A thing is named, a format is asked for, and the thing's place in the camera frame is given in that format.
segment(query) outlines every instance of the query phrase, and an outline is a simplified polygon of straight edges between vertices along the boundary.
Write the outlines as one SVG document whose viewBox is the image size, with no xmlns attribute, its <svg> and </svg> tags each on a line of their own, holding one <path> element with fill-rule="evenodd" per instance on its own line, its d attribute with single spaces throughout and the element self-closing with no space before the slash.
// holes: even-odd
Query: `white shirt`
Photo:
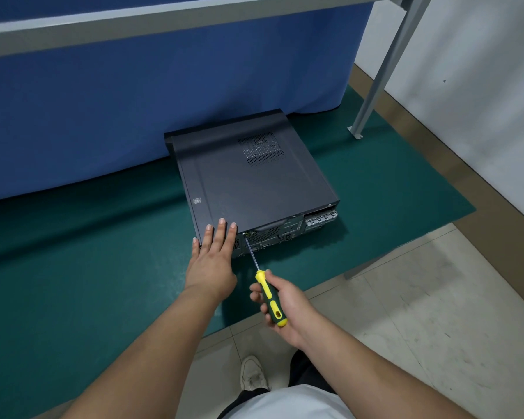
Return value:
<svg viewBox="0 0 524 419">
<path fill-rule="evenodd" d="M 353 415 L 336 394 L 310 385 L 297 385 L 257 395 L 224 416 L 224 419 L 268 418 L 353 419 Z"/>
</svg>

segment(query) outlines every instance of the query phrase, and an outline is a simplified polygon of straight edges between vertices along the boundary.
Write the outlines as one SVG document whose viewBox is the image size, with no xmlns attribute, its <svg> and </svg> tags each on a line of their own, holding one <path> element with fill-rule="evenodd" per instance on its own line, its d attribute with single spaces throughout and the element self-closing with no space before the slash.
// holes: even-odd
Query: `blue partition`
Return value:
<svg viewBox="0 0 524 419">
<path fill-rule="evenodd" d="M 0 21 L 172 1 L 0 0 Z M 337 107 L 371 7 L 1 57 L 0 198 L 166 156 L 167 131 Z"/>
</svg>

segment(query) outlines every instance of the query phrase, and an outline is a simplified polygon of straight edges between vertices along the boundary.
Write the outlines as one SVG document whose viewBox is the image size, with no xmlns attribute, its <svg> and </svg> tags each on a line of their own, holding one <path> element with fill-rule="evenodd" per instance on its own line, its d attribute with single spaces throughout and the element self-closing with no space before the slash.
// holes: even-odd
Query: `black pants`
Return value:
<svg viewBox="0 0 524 419">
<path fill-rule="evenodd" d="M 316 370 L 316 367 L 308 359 L 307 355 L 297 350 L 291 359 L 291 368 L 289 370 L 289 385 L 293 387 L 295 385 L 307 384 L 316 388 L 323 389 L 329 393 L 335 394 L 336 392 L 330 387 L 328 382 L 322 377 L 320 372 Z M 239 404 L 256 397 L 257 395 L 269 392 L 266 388 L 256 388 L 253 391 L 241 391 L 238 395 L 237 400 L 233 401 L 229 406 L 225 408 L 223 412 L 217 417 L 221 419 L 227 415 L 231 410 L 237 407 Z"/>
</svg>

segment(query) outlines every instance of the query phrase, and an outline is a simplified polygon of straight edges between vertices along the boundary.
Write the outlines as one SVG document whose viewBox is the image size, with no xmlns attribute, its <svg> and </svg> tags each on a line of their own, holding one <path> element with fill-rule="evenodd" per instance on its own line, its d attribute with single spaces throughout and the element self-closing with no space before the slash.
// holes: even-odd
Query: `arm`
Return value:
<svg viewBox="0 0 524 419">
<path fill-rule="evenodd" d="M 398 366 L 373 352 L 322 316 L 291 282 L 266 271 L 279 290 L 288 317 L 283 328 L 274 326 L 288 343 L 304 351 L 328 384 L 357 419 L 472 418 L 472 416 Z M 263 302 L 260 284 L 251 285 L 251 299 Z M 266 322 L 272 322 L 262 304 Z"/>
<path fill-rule="evenodd" d="M 80 395 L 64 419 L 174 417 L 196 348 L 217 305 L 237 283 L 231 253 L 232 223 L 208 225 L 204 244 L 192 242 L 183 292 L 156 321 Z"/>
</svg>

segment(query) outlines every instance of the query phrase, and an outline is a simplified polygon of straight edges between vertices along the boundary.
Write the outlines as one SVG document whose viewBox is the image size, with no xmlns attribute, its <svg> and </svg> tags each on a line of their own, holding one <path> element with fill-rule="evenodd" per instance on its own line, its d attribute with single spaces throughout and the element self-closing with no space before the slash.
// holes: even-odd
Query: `screwdriver handle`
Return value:
<svg viewBox="0 0 524 419">
<path fill-rule="evenodd" d="M 284 327 L 287 324 L 287 317 L 283 313 L 282 305 L 279 303 L 278 290 L 270 282 L 266 281 L 266 272 L 264 270 L 256 272 L 256 280 L 262 286 L 264 298 L 268 305 L 268 313 L 270 313 L 273 323 L 280 328 Z"/>
</svg>

